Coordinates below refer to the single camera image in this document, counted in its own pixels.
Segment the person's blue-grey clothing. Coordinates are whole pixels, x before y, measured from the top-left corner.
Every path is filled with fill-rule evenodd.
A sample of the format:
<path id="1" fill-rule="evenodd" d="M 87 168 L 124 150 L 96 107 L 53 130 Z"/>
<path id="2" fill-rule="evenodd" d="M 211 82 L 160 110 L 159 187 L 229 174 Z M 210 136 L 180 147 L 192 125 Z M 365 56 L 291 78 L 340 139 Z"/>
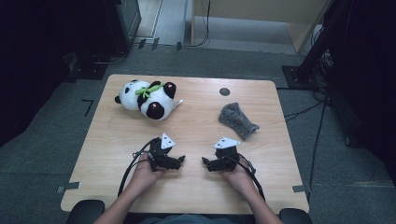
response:
<path id="1" fill-rule="evenodd" d="M 209 218 L 203 215 L 172 215 L 164 218 L 149 217 L 137 224 L 237 224 L 235 221 L 227 218 Z"/>

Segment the person's right hand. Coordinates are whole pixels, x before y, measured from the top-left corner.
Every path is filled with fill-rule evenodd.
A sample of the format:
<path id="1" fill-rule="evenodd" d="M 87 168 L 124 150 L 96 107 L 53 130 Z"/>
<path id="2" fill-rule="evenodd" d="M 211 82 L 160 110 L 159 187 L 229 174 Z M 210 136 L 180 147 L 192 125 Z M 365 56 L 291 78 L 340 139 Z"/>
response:
<path id="1" fill-rule="evenodd" d="M 223 171 L 220 173 L 244 197 L 256 191 L 251 177 L 246 172 L 247 167 L 248 164 L 240 158 L 239 164 L 232 171 Z"/>

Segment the black equipment cabinet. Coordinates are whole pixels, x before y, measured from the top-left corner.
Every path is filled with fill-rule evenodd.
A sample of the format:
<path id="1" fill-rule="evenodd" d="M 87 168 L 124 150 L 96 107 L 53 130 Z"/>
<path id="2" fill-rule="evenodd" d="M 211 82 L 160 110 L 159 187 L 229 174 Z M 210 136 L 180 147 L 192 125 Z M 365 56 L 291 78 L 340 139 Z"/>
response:
<path id="1" fill-rule="evenodd" d="M 128 53 L 141 22 L 137 0 L 104 0 L 114 53 Z"/>

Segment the dark curtain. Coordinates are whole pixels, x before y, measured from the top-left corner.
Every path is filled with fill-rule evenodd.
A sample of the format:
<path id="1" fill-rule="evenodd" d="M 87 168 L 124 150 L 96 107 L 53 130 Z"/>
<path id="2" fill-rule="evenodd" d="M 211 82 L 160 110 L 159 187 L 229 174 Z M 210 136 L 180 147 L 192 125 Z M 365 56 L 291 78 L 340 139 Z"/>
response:
<path id="1" fill-rule="evenodd" d="M 0 147 L 23 133 L 69 76 L 73 23 L 97 0 L 0 0 Z"/>
<path id="2" fill-rule="evenodd" d="M 326 80 L 346 143 L 369 149 L 396 186 L 396 0 L 335 0 L 325 16 L 333 65 Z"/>

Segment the grey fluffy cloth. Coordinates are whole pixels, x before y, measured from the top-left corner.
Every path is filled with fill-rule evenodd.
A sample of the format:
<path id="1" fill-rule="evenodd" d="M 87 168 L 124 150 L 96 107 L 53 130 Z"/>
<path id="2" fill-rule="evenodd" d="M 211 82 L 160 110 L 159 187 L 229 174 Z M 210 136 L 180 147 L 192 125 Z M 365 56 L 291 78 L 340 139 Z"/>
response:
<path id="1" fill-rule="evenodd" d="M 219 122 L 234 130 L 243 140 L 260 129 L 248 119 L 238 103 L 225 105 L 219 113 Z"/>

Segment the beige wooden furniture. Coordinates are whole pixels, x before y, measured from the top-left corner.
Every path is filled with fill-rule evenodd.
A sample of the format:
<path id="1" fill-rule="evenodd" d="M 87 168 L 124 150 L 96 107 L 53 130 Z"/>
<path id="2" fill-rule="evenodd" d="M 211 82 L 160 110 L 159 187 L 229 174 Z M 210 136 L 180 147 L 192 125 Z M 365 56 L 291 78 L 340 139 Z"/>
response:
<path id="1" fill-rule="evenodd" d="M 192 0 L 192 16 L 284 22 L 296 52 L 322 21 L 332 0 Z"/>

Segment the black stand base plate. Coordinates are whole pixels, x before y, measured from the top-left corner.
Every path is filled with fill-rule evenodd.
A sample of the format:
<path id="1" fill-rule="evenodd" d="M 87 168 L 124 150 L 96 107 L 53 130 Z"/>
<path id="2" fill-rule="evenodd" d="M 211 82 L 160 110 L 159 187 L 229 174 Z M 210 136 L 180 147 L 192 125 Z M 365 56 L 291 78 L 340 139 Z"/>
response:
<path id="1" fill-rule="evenodd" d="M 68 65 L 70 73 L 67 82 L 76 82 L 78 79 L 102 80 L 107 68 L 107 63 L 100 62 L 90 53 L 81 56 L 73 54 Z"/>

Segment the person's left hand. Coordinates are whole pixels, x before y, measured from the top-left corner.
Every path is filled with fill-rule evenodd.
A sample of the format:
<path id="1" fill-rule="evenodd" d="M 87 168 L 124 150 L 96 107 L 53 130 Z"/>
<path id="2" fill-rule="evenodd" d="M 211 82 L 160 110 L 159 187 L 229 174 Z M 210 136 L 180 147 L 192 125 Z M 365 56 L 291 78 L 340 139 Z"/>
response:
<path id="1" fill-rule="evenodd" d="M 139 157 L 138 164 L 134 169 L 131 184 L 140 190 L 149 189 L 157 180 L 165 174 L 163 168 L 158 168 L 156 171 L 151 169 L 147 153 L 143 153 Z"/>

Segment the black metal stand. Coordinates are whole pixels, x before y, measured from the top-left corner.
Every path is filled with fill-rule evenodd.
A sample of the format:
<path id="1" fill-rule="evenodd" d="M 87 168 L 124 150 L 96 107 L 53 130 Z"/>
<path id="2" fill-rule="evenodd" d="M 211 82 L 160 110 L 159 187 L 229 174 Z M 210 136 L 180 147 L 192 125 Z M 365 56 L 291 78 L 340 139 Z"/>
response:
<path id="1" fill-rule="evenodd" d="M 299 66 L 282 66 L 283 75 L 289 89 L 313 90 L 318 87 L 318 85 L 315 84 L 315 66 L 326 50 L 332 30 L 341 16 L 343 8 L 343 0 L 332 0 L 329 6 L 331 15 L 325 20 L 324 29 L 318 36 L 312 49 L 306 55 L 304 61 Z"/>

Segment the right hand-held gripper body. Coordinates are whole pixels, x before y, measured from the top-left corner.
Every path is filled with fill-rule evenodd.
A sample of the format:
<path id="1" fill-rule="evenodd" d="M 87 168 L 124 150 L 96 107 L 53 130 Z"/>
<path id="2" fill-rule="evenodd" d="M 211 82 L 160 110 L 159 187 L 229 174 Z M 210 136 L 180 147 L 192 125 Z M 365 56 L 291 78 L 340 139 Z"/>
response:
<path id="1" fill-rule="evenodd" d="M 240 144 L 239 141 L 233 140 L 228 137 L 222 137 L 215 145 L 215 155 L 219 162 L 216 164 L 222 164 L 225 166 L 224 171 L 232 171 L 236 164 L 239 162 L 239 154 L 237 146 Z"/>

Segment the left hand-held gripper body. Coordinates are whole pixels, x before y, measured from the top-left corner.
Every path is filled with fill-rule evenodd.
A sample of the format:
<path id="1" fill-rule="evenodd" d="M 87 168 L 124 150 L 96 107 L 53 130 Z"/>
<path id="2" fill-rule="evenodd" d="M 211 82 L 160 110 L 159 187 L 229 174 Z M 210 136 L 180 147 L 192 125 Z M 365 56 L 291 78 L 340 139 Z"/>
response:
<path id="1" fill-rule="evenodd" d="M 175 144 L 166 133 L 151 141 L 149 144 L 148 159 L 153 171 L 156 171 L 162 163 L 175 163 L 168 156 L 168 152 Z"/>

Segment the panda plush toy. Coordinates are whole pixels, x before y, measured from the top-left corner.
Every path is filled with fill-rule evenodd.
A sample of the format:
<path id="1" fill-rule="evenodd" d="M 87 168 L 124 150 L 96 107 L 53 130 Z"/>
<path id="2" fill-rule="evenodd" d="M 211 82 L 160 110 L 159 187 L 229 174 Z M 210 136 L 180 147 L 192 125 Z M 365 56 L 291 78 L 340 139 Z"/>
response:
<path id="1" fill-rule="evenodd" d="M 115 102 L 130 111 L 140 111 L 149 119 L 164 120 L 182 103 L 175 102 L 177 86 L 173 82 L 132 80 L 123 85 Z"/>

